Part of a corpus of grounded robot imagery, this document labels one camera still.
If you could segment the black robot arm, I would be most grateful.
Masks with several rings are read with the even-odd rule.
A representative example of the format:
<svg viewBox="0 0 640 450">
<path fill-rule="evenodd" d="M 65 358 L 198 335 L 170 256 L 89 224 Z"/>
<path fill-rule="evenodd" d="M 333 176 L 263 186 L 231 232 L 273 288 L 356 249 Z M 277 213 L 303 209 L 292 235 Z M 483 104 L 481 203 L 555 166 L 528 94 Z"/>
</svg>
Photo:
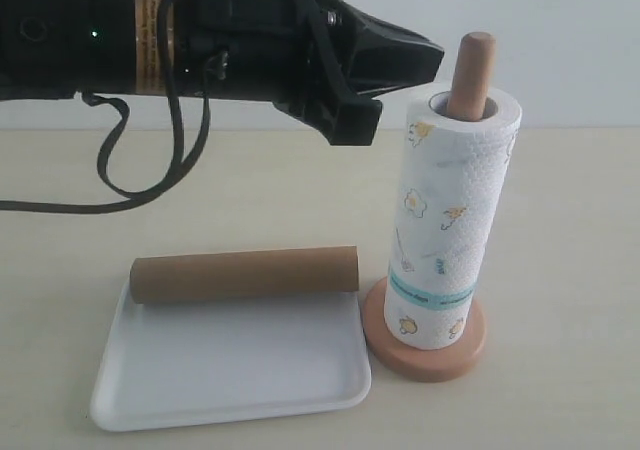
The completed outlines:
<svg viewBox="0 0 640 450">
<path fill-rule="evenodd" d="M 432 82 L 443 48 L 344 0 L 1 0 L 1 96 L 268 102 L 337 146 L 371 144 L 380 96 Z"/>
</svg>

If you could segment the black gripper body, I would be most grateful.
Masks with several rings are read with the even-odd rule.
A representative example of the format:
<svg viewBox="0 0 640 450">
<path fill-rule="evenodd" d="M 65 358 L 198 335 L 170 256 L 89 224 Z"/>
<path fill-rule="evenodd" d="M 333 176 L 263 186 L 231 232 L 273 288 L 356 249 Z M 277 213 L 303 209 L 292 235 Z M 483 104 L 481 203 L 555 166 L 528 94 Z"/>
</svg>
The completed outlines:
<svg viewBox="0 0 640 450">
<path fill-rule="evenodd" d="M 342 0 L 164 0 L 164 84 L 174 131 L 182 97 L 269 102 L 319 131 L 322 95 L 357 93 Z"/>
</svg>

